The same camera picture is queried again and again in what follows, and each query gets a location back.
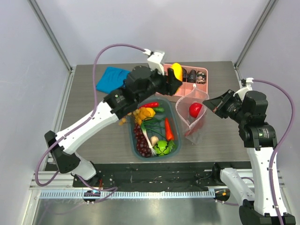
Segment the yellow toy mango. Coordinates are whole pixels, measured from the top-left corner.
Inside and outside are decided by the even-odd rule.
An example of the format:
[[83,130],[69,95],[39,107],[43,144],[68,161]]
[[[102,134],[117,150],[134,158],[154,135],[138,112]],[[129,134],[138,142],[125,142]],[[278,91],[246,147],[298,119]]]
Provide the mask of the yellow toy mango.
[[175,77],[179,80],[179,81],[183,81],[183,69],[182,66],[179,63],[173,63],[171,66],[171,69],[174,72]]

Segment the brown longan bunch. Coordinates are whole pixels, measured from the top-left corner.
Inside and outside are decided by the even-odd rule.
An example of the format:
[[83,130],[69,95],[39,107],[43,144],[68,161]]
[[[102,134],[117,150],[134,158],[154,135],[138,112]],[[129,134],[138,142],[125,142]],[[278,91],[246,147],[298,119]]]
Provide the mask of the brown longan bunch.
[[119,125],[122,126],[126,123],[129,123],[131,119],[133,119],[133,120],[136,119],[136,113],[135,112],[130,112],[126,116],[121,118],[120,121],[119,121]]

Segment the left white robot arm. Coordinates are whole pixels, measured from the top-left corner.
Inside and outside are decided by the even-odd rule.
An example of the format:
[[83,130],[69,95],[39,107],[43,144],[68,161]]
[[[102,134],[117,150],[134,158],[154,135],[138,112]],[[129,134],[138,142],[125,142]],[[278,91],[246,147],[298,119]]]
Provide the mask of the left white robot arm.
[[63,131],[48,131],[45,141],[60,173],[72,173],[81,177],[89,187],[95,187],[100,176],[94,165],[76,150],[101,129],[133,112],[139,104],[154,95],[172,96],[182,85],[173,69],[159,73],[149,67],[135,67],[123,85],[111,91],[96,108]]

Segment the green toy melon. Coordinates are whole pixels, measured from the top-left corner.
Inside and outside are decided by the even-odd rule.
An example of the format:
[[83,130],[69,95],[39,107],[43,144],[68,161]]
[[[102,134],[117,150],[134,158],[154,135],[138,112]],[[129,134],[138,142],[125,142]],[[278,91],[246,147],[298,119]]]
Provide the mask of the green toy melon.
[[158,156],[166,156],[170,153],[171,147],[169,142],[164,140],[159,140],[153,147]]

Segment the teal plastic basket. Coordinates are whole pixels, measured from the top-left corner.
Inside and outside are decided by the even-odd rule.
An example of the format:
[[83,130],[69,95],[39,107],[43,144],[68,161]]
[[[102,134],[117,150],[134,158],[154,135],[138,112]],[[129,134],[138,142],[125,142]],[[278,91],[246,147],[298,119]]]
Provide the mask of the teal plastic basket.
[[158,156],[157,155],[157,156],[151,156],[151,157],[142,157],[138,153],[136,146],[135,146],[136,140],[134,138],[133,129],[134,129],[134,125],[136,123],[135,123],[135,120],[131,119],[130,122],[128,123],[128,129],[129,129],[129,139],[130,139],[132,152],[135,154],[135,156],[138,159],[141,159],[143,161],[157,161],[157,160],[161,160],[161,159],[170,158],[170,157],[174,156],[176,153],[178,153],[181,148],[180,131],[179,131],[179,127],[178,127],[178,124],[176,121],[176,117],[175,117],[175,113],[174,113],[172,104],[170,103],[169,100],[167,100],[166,98],[163,98],[163,97],[150,97],[150,98],[144,100],[141,104],[139,104],[139,106],[142,106],[143,104],[146,104],[149,102],[159,102],[159,107],[162,107],[165,109],[164,113],[156,112],[154,118],[163,119],[163,122],[161,122],[161,125],[164,127],[163,131],[162,131],[162,134],[164,134],[164,135],[165,135],[165,118],[169,119],[171,129],[174,134],[174,140],[171,140],[171,141],[167,141],[166,139],[164,140],[161,136],[159,136],[158,134],[155,134],[151,131],[148,131],[148,134],[150,134],[150,136],[157,136],[159,138],[159,140],[164,140],[164,141],[169,142],[171,151],[166,156]]

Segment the red toy lobster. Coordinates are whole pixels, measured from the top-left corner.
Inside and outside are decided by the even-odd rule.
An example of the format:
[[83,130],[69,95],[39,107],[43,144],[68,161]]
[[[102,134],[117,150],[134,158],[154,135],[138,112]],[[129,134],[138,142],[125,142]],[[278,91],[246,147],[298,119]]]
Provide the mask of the red toy lobster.
[[189,135],[192,135],[194,133],[196,133],[198,130],[202,129],[202,127],[204,126],[204,122],[205,122],[205,118],[201,118],[197,121],[197,123],[189,130],[187,131],[184,136],[187,137]]

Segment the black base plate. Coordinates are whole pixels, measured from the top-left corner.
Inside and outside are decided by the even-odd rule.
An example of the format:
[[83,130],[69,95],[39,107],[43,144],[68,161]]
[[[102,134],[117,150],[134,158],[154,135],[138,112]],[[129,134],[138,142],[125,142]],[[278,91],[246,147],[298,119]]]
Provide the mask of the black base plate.
[[96,164],[96,178],[88,184],[92,187],[117,187],[121,192],[189,192],[206,191],[214,181],[212,169],[232,167],[237,162],[189,162],[189,163],[130,163]]

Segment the red toy apple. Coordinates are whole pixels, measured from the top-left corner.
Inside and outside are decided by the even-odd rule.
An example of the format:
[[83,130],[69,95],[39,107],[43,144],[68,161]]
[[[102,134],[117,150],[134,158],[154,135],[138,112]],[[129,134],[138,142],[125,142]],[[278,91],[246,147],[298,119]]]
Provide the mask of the red toy apple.
[[198,114],[200,113],[201,109],[202,109],[203,105],[201,103],[192,103],[189,107],[189,115],[192,118],[197,118]]

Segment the green toy cucumber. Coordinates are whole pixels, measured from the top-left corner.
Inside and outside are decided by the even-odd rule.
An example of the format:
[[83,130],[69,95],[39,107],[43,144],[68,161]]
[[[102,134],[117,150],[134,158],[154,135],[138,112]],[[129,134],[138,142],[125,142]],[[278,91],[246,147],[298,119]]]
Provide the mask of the green toy cucumber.
[[162,107],[154,107],[153,110],[154,110],[156,113],[164,113],[164,112],[165,112],[165,109],[162,108]]

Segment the clear zip top bag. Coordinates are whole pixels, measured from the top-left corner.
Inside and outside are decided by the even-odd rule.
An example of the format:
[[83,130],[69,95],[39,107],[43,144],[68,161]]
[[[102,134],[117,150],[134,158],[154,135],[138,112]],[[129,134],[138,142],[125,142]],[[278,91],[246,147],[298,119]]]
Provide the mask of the clear zip top bag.
[[183,136],[193,144],[199,144],[203,138],[207,110],[203,102],[208,99],[209,95],[197,84],[187,83],[186,94],[175,104]]

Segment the orange toy fruit cluster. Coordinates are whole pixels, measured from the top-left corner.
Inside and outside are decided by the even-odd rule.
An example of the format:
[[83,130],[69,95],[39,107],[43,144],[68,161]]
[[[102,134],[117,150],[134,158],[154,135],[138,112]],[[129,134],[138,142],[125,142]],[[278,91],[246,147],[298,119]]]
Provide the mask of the orange toy fruit cluster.
[[141,107],[134,111],[135,123],[141,125],[143,121],[150,120],[155,116],[156,112],[149,107]]

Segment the blue folded cloth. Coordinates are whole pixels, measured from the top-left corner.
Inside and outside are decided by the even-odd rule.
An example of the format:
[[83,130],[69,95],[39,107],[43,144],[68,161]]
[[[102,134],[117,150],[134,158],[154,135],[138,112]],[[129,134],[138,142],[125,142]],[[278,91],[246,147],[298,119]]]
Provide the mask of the blue folded cloth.
[[123,85],[129,73],[130,71],[125,69],[107,67],[101,79],[96,84],[96,90],[109,94],[111,91]]

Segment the white toy garlic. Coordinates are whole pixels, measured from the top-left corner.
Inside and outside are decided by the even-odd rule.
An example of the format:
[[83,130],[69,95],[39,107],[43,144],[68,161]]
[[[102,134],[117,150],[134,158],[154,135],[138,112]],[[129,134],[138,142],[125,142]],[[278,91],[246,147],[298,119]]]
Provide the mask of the white toy garlic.
[[151,142],[152,146],[154,146],[158,141],[159,141],[159,138],[157,136],[152,136],[150,138],[150,142]]

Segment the toy green onion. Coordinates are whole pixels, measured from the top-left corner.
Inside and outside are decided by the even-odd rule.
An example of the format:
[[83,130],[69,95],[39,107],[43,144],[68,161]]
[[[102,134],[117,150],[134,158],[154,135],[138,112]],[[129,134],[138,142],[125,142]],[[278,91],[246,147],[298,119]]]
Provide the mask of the toy green onion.
[[143,120],[140,125],[142,133],[147,141],[148,147],[151,150],[152,156],[157,156],[157,153],[153,148],[154,144],[152,144],[150,141],[151,136],[150,134],[148,134],[148,131],[158,134],[165,140],[165,135],[162,134],[164,127],[161,125],[161,122],[163,122],[163,119],[152,118],[149,120]]

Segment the pink divided organizer box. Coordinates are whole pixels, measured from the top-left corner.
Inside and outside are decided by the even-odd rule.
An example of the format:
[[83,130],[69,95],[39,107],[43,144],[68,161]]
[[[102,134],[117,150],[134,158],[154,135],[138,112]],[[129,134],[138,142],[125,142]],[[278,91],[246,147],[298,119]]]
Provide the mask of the pink divided organizer box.
[[184,66],[181,65],[182,68],[185,68],[187,70],[187,75],[189,74],[190,70],[194,69],[196,72],[205,72],[207,76],[206,84],[198,84],[198,83],[190,83],[190,82],[183,82],[182,86],[178,89],[178,91],[173,96],[168,95],[162,95],[159,93],[156,93],[155,96],[158,97],[164,97],[167,98],[171,102],[177,102],[181,97],[186,96],[189,94],[194,87],[201,90],[202,92],[205,92],[208,94],[208,70],[203,67],[192,67],[192,66]]

